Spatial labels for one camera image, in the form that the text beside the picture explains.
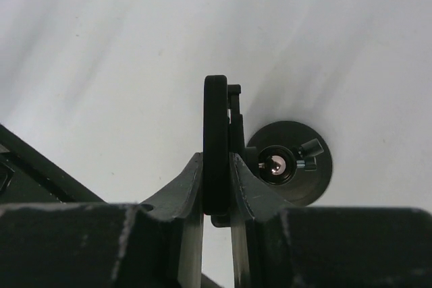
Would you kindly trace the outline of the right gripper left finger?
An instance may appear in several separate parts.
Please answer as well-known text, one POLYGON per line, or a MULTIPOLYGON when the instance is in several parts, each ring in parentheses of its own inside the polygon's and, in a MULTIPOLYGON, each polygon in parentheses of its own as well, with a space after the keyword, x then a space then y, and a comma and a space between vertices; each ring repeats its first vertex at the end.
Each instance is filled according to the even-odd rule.
POLYGON ((202 169, 141 204, 2 204, 1 286, 200 287, 202 169))

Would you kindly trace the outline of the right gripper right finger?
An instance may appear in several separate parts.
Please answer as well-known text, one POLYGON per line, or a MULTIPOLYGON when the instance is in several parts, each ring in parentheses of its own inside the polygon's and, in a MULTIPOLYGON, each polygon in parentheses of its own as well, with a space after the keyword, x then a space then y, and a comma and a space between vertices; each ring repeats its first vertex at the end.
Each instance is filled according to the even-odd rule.
POLYGON ((430 287, 431 215, 295 207, 230 157, 237 287, 430 287))

